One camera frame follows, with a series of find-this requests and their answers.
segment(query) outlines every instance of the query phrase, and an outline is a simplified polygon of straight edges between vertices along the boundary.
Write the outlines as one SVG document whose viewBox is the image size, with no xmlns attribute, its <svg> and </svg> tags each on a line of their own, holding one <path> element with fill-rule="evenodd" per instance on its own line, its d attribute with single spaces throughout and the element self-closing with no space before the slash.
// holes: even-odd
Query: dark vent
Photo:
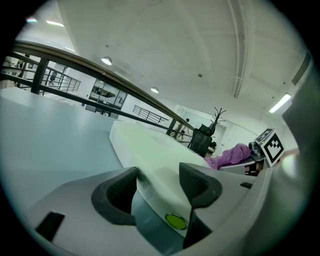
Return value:
<svg viewBox="0 0 320 256">
<path fill-rule="evenodd" d="M 310 53 L 306 53 L 304 60 L 302 62 L 301 67 L 299 68 L 298 72 L 296 73 L 296 75 L 294 76 L 294 78 L 292 79 L 292 83 L 294 85 L 297 85 L 297 83 L 299 82 L 300 78 L 304 75 L 304 73 L 306 72 L 309 64 L 311 61 L 311 55 Z"/>
<path fill-rule="evenodd" d="M 108 222 L 116 225 L 135 226 L 136 219 L 131 215 L 131 204 L 137 190 L 136 167 L 102 182 L 92 195 L 94 209 Z"/>
<path fill-rule="evenodd" d="M 53 211 L 49 212 L 49 214 L 39 224 L 35 231 L 51 242 L 64 218 L 65 216 L 63 214 Z"/>
<path fill-rule="evenodd" d="M 251 189 L 252 184 L 249 183 L 249 182 L 242 182 L 242 183 L 240 184 L 240 186 L 245 187 L 245 188 L 247 188 L 247 189 Z"/>
<path fill-rule="evenodd" d="M 179 182 L 192 209 L 208 207 L 222 194 L 222 185 L 216 178 L 183 162 L 179 164 Z"/>
</svg>

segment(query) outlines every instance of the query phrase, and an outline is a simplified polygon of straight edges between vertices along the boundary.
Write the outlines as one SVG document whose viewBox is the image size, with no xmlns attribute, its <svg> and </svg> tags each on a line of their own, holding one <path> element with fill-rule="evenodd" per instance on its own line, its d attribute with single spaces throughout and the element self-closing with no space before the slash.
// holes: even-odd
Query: white wall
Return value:
<svg viewBox="0 0 320 256">
<path fill-rule="evenodd" d="M 284 129 L 282 137 L 280 139 L 286 151 L 298 148 L 298 144 L 294 136 L 292 135 L 289 127 L 286 127 Z"/>
<path fill-rule="evenodd" d="M 221 140 L 221 145 L 224 150 L 233 148 L 238 143 L 248 145 L 249 142 L 253 142 L 257 134 L 241 127 L 236 124 L 232 124 L 228 129 L 228 133 Z"/>
<path fill-rule="evenodd" d="M 212 123 L 210 121 L 210 119 L 196 115 L 196 114 L 191 113 L 187 110 L 183 111 L 181 117 L 185 120 L 188 118 L 190 125 L 192 125 L 194 128 L 197 128 L 197 129 L 199 129 L 202 124 L 209 127 Z M 212 141 L 216 142 L 218 144 L 220 142 L 221 138 L 223 137 L 225 130 L 226 130 L 226 128 L 224 126 L 217 124 Z"/>
<path fill-rule="evenodd" d="M 177 104 L 173 103 L 172 101 L 165 100 L 165 99 L 159 99 L 159 101 L 165 105 L 168 109 L 176 112 Z"/>
<path fill-rule="evenodd" d="M 270 114 L 268 112 L 269 109 L 262 109 L 258 105 L 249 105 L 239 99 L 235 99 L 232 95 L 224 95 L 217 92 L 216 95 L 212 96 L 202 90 L 198 90 L 197 94 L 184 94 L 176 98 L 174 102 L 183 106 L 184 109 L 186 109 L 185 106 L 188 106 L 189 109 L 206 114 L 206 116 L 209 116 L 208 119 L 215 114 L 215 107 L 217 109 L 222 108 L 226 110 L 221 116 L 223 119 L 244 127 L 254 134 L 260 134 L 266 127 L 273 127 L 277 130 L 278 128 L 279 130 L 284 128 L 282 118 Z"/>
<path fill-rule="evenodd" d="M 88 99 L 90 96 L 91 90 L 94 87 L 96 78 L 69 67 L 66 70 L 65 74 L 74 79 L 81 81 L 77 91 L 77 95 L 79 97 Z"/>
<path fill-rule="evenodd" d="M 181 117 L 182 113 L 184 112 L 184 108 L 180 105 L 175 105 L 174 112 Z"/>
</svg>

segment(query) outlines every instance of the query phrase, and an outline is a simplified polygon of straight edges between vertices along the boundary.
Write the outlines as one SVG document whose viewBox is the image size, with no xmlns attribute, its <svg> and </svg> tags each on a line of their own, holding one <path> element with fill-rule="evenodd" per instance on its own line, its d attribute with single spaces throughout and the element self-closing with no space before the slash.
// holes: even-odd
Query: green button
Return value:
<svg viewBox="0 0 320 256">
<path fill-rule="evenodd" d="M 168 213 L 165 215 L 165 220 L 176 230 L 185 230 L 187 228 L 187 222 L 177 214 Z"/>
</svg>

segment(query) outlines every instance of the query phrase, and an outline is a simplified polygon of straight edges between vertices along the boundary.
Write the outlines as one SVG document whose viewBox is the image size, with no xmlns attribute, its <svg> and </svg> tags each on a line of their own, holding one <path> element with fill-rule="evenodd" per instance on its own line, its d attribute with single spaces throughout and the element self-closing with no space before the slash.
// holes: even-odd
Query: metal handrail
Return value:
<svg viewBox="0 0 320 256">
<path fill-rule="evenodd" d="M 136 113 L 136 114 L 138 114 L 138 116 L 141 114 L 141 116 L 143 116 L 146 120 L 148 119 L 148 118 L 150 118 L 152 121 L 154 121 L 155 123 L 160 123 L 160 121 L 168 121 L 168 119 L 166 119 L 166 118 L 164 118 L 164 117 L 162 117 L 161 115 L 158 115 L 158 114 L 156 114 L 156 113 L 153 113 L 153 112 L 151 112 L 151 111 L 149 111 L 149 110 L 147 110 L 147 109 L 145 109 L 145 108 L 143 108 L 143 107 L 140 107 L 140 106 L 138 106 L 138 105 L 134 105 L 134 108 L 133 108 L 133 110 L 132 110 L 132 112 L 134 112 L 134 113 Z"/>
<path fill-rule="evenodd" d="M 15 59 L 18 59 L 18 60 L 22 60 L 22 61 L 27 62 L 27 63 L 31 63 L 31 64 L 34 64 L 34 65 L 39 65 L 39 62 L 38 62 L 38 61 L 36 61 L 36 60 L 34 60 L 34 59 L 31 59 L 31 58 L 29 58 L 29 57 L 20 55 L 20 54 L 18 54 L 18 53 L 16 53 L 16 52 L 11 52 L 8 56 L 10 56 L 10 57 L 12 57 L 12 58 L 15 58 Z M 2 66 L 2 69 L 9 69 L 9 68 L 10 68 L 10 69 L 17 69 L 17 70 L 24 71 L 24 72 L 33 72 L 33 73 L 36 72 L 36 71 L 34 71 L 34 70 L 29 70 L 29 69 L 22 69 L 22 68 L 17 68 L 17 67 L 12 67 L 12 66 L 8 66 L 8 67 Z M 56 70 L 56 69 L 54 69 L 53 67 L 47 66 L 46 68 L 47 68 L 48 70 L 51 70 L 51 71 L 53 71 L 53 72 L 56 72 L 56 73 L 64 76 L 64 77 L 67 77 L 67 78 L 70 78 L 70 79 L 72 79 L 72 80 L 76 80 L 76 81 L 78 81 L 78 82 L 81 82 L 80 80 L 77 80 L 77 79 L 75 79 L 75 78 L 73 78 L 73 77 L 71 77 L 71 76 L 69 76 L 69 75 L 67 75 L 67 74 L 65 74 L 65 73 L 62 73 L 61 71 Z"/>
<path fill-rule="evenodd" d="M 54 62 L 65 64 L 66 66 L 79 70 L 87 75 L 95 77 L 119 90 L 130 94 L 137 99 L 147 103 L 148 105 L 154 107 L 155 109 L 163 112 L 165 115 L 171 117 L 173 121 L 178 121 L 191 129 L 193 131 L 194 127 L 190 125 L 187 121 L 177 115 L 174 111 L 166 107 L 160 101 L 156 100 L 154 97 L 141 90 L 137 86 L 133 85 L 129 81 L 123 79 L 122 77 L 116 75 L 110 70 L 95 64 L 85 58 L 74 55 L 70 52 L 60 50 L 51 46 L 43 45 L 40 43 L 29 42 L 29 41 L 15 41 L 13 47 L 13 52 L 30 54 L 33 56 L 38 56 L 41 58 L 48 58 Z"/>
<path fill-rule="evenodd" d="M 0 80 L 10 80 L 16 83 L 20 83 L 23 85 L 26 85 L 28 87 L 32 86 L 32 81 L 29 81 L 27 79 L 15 76 L 15 75 L 11 75 L 11 74 L 6 74 L 6 73 L 2 73 L 0 72 Z"/>
<path fill-rule="evenodd" d="M 41 85 L 41 84 L 39 85 L 39 89 L 40 89 L 41 91 L 48 92 L 48 93 L 51 93 L 51 94 L 55 94 L 55 95 L 64 97 L 64 98 L 66 98 L 66 99 L 73 100 L 73 101 L 75 101 L 75 102 L 84 103 L 84 104 L 93 106 L 93 107 L 95 107 L 95 108 L 102 109 L 102 110 L 107 111 L 107 112 L 115 113 L 115 114 L 118 114 L 118 115 L 120 115 L 120 116 L 124 116 L 124 117 L 127 117 L 127 118 L 131 118 L 131 119 L 140 121 L 140 122 L 142 122 L 142 123 L 146 123 L 146 124 L 148 124 L 148 125 L 152 125 L 152 126 L 156 126 L 156 127 L 162 128 L 162 129 L 164 129 L 164 130 L 167 130 L 167 134 L 168 134 L 168 132 L 169 132 L 169 133 L 177 133 L 177 134 L 181 134 L 181 135 L 183 135 L 183 136 L 187 136 L 187 137 L 191 137 L 191 138 L 192 138 L 191 135 L 185 134 L 185 133 L 183 133 L 183 132 L 180 132 L 180 131 L 177 131 L 177 130 L 174 130 L 174 129 L 170 129 L 170 128 L 165 127 L 165 126 L 163 126 L 163 125 L 161 125 L 161 124 L 154 123 L 154 122 L 152 122 L 152 121 L 149 121 L 149 120 L 146 120 L 146 119 L 137 117 L 137 116 L 135 116 L 135 115 L 132 115 L 132 114 L 123 112 L 123 111 L 121 111 L 121 110 L 118 110 L 118 109 L 116 109 L 116 108 L 107 106 L 107 105 L 105 105 L 105 104 L 101 104 L 101 103 L 96 102 L 96 101 L 91 101 L 91 100 L 89 100 L 89 99 L 82 98 L 82 97 L 79 97 L 79 96 L 77 96 L 77 95 L 70 94 L 70 93 L 67 93 L 67 92 L 63 92 L 63 91 L 61 91 L 61 90 L 53 89 L 53 88 L 51 88 L 51 87 L 48 87 L 48 86 L 45 86 L 45 85 Z"/>
</svg>

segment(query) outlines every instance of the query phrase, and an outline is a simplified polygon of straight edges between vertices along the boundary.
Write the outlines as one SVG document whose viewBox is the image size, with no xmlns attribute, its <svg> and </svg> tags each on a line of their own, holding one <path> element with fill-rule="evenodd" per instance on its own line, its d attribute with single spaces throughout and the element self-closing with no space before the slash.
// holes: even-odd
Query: black slot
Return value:
<svg viewBox="0 0 320 256">
<path fill-rule="evenodd" d="M 116 225 L 135 226 L 131 205 L 137 190 L 136 167 L 99 184 L 91 195 L 94 209 L 108 222 Z"/>
<path fill-rule="evenodd" d="M 52 211 L 44 218 L 35 231 L 51 242 L 64 218 L 63 214 Z"/>
<path fill-rule="evenodd" d="M 210 235 L 211 232 L 212 231 L 197 217 L 197 215 L 194 212 L 191 212 L 189 228 L 183 241 L 183 249 L 196 244 Z"/>
<path fill-rule="evenodd" d="M 242 182 L 242 183 L 240 184 L 240 186 L 245 187 L 245 188 L 247 188 L 247 189 L 251 189 L 252 184 L 249 183 L 249 182 Z"/>
</svg>

